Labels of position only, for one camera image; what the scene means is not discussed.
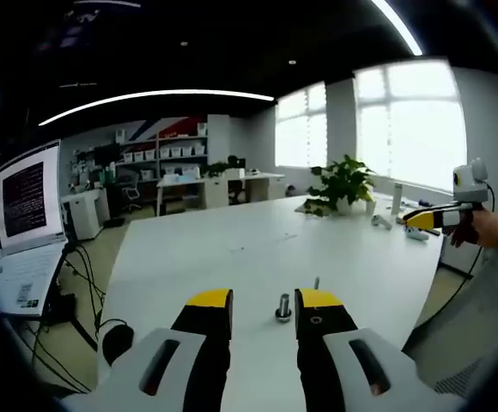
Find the person's right hand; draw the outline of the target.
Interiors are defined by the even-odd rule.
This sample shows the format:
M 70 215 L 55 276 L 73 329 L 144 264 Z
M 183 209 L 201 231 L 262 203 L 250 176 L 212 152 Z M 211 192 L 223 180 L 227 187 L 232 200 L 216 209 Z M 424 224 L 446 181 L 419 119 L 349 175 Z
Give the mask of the person's right hand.
M 498 213 L 483 209 L 475 210 L 472 215 L 471 226 L 476 232 L 460 223 L 453 231 L 451 245 L 460 247 L 463 243 L 480 245 L 483 248 L 498 247 Z

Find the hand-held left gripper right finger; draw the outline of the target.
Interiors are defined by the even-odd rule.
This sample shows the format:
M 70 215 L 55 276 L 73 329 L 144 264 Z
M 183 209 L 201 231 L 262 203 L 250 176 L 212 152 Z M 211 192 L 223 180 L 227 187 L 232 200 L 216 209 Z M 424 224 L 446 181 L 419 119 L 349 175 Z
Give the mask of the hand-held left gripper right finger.
M 358 328 L 329 292 L 295 290 L 295 336 L 308 411 L 458 411 L 464 404 L 425 385 L 409 356 Z

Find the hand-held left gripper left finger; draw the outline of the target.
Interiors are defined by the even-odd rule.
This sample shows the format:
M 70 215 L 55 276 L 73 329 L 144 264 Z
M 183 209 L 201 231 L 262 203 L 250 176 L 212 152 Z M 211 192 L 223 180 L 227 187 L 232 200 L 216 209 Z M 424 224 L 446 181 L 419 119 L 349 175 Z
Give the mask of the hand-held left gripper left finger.
M 67 411 L 218 411 L 230 367 L 234 293 L 190 298 L 168 328 L 119 356 L 88 394 L 63 399 Z

